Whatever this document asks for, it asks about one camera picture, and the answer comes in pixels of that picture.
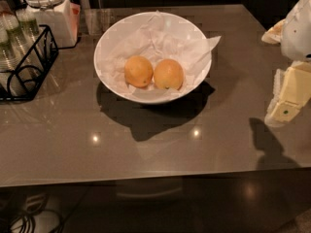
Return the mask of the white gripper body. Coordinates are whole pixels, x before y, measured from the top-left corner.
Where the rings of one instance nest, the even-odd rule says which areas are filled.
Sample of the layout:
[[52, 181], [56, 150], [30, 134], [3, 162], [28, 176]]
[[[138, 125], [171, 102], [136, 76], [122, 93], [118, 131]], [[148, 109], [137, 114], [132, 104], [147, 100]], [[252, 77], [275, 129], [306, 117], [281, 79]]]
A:
[[281, 53], [294, 61], [311, 61], [311, 0], [299, 0], [287, 14]]

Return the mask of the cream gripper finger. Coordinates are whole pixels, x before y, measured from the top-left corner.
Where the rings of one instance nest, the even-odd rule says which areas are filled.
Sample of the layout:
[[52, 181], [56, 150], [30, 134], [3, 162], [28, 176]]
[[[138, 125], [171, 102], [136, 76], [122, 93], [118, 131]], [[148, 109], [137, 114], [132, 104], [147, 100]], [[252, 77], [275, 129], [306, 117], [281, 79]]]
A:
[[277, 69], [273, 98], [267, 108], [264, 123], [281, 127], [291, 122], [311, 99], [311, 64], [294, 61], [286, 70]]
[[283, 19], [278, 21], [262, 35], [261, 40], [267, 44], [279, 44], [284, 23]]

